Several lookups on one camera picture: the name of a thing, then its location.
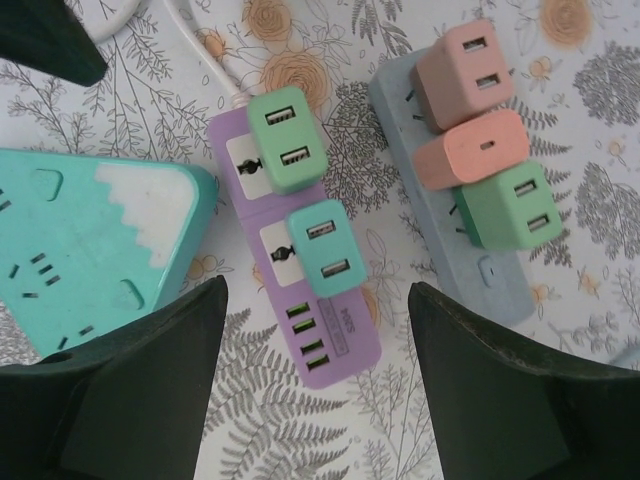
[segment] flower pattern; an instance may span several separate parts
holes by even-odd
[[[68,3],[87,19],[118,5]],[[443,479],[407,312],[411,284],[438,285],[437,272],[367,85],[381,64],[463,22],[495,26],[516,86],[505,106],[520,114],[564,221],[561,237],[521,257],[536,311],[518,331],[601,362],[640,343],[639,2],[194,0],[182,13],[243,90],[305,92],[327,141],[325,188],[345,205],[368,267],[361,288],[384,352],[351,381],[300,385],[222,186],[182,285],[222,274],[230,287],[196,480]],[[215,172],[205,130],[228,109],[226,92],[176,41],[162,2],[100,50],[109,73],[89,89],[0,62],[0,145]],[[0,364],[36,360],[0,304]]]

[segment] white cable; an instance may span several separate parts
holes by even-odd
[[[136,13],[141,1],[126,0],[124,5],[120,6],[109,20],[99,27],[92,27],[92,31],[88,32],[88,34],[93,43],[98,45],[122,30],[129,19],[133,17],[133,14]]]
[[[167,10],[169,10],[171,18],[177,25],[184,38],[187,39],[193,49],[198,53],[198,55],[200,55],[202,61],[209,67],[211,72],[217,78],[218,83],[220,83],[220,85],[222,85],[222,87],[224,87],[224,89],[231,95],[231,104],[233,108],[240,108],[247,105],[249,103],[249,100],[251,99],[251,96],[240,91],[233,80],[231,80],[231,77],[229,77],[229,75],[227,75],[227,72],[224,71],[222,65],[220,65],[211,56],[204,45],[200,43],[200,40],[196,38],[194,33],[187,25],[187,22],[185,22],[184,18],[182,18],[182,15],[180,15],[180,12],[178,11],[178,7],[175,5],[174,0],[164,0],[164,4],[167,7]]]

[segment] tablecloth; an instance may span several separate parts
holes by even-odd
[[[119,0],[71,0],[91,26]],[[307,94],[329,139],[327,192],[353,220],[380,332],[378,365],[325,390],[300,384],[261,274],[222,185],[217,216],[183,290],[230,286],[227,334],[196,478],[441,479],[410,331],[412,282],[437,276],[367,82],[381,64],[475,18],[495,25],[529,131],[562,213],[561,237],[522,254],[535,314],[516,327],[607,362],[640,333],[640,2],[638,0],[190,0],[182,14],[211,55],[253,93]],[[228,97],[165,11],[147,1],[100,46],[110,65],[80,88],[0,65],[0,145],[171,159],[217,172],[207,119]],[[0,307],[0,360],[37,355]]]

